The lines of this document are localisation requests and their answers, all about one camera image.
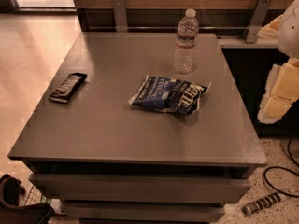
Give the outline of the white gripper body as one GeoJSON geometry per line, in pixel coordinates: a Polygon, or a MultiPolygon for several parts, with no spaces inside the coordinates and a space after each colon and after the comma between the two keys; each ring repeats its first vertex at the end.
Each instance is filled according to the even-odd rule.
{"type": "Polygon", "coordinates": [[[279,22],[281,21],[282,16],[274,18],[268,24],[260,29],[258,32],[259,38],[277,38],[278,37],[278,28],[279,22]]]}

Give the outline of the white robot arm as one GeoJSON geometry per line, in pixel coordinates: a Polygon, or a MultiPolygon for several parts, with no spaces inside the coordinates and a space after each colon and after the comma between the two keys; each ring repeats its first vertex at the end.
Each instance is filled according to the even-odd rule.
{"type": "Polygon", "coordinates": [[[282,66],[274,64],[269,71],[257,115],[261,123],[273,124],[299,99],[299,0],[261,28],[258,36],[276,38],[278,51],[289,57],[282,66]]]}

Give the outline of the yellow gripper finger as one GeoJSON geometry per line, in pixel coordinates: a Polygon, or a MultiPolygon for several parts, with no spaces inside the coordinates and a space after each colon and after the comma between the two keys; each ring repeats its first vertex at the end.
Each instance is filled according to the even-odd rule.
{"type": "Polygon", "coordinates": [[[280,121],[291,107],[292,103],[288,100],[264,96],[257,115],[258,121],[263,124],[274,124],[280,121]]]}
{"type": "Polygon", "coordinates": [[[290,58],[281,66],[274,88],[271,90],[271,95],[292,103],[299,99],[298,58],[290,58]]]}

